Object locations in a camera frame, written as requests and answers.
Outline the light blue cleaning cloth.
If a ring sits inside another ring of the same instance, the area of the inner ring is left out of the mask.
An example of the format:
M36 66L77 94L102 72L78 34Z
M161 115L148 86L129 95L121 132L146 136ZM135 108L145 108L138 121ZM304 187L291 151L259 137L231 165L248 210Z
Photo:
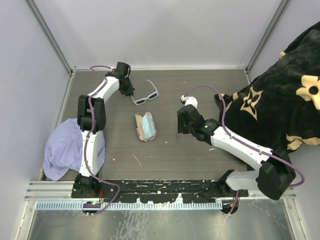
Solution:
M153 120L150 114L147 114L141 119L143 135L146 140L152 139L156 135Z

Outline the flag print glasses case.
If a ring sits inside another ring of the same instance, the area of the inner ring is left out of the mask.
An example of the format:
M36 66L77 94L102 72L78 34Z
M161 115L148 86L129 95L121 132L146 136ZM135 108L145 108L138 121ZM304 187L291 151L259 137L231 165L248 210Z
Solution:
M136 132L141 141L152 141L156 138L156 128L153 116L150 112L146 112L143 116L134 115Z

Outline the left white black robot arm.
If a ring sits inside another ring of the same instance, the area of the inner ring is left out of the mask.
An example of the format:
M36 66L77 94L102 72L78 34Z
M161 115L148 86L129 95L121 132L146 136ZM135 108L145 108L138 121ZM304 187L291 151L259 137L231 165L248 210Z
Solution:
M82 157L74 188L88 198L95 198L100 193L98 151L107 123L105 103L117 91L131 97L135 90L130 80L130 65L118 62L115 68L108 69L97 88L78 98L77 124L82 135Z

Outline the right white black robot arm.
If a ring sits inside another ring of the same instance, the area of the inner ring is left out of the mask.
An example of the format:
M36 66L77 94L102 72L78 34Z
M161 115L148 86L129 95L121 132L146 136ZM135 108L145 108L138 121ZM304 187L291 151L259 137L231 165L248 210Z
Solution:
M288 153L255 144L241 137L222 123L204 119L191 104L177 111L178 132L191 134L200 142L220 148L252 169L248 171L228 170L221 178L219 191L231 197L239 190L259 190L272 200L279 200L296 178L296 172Z

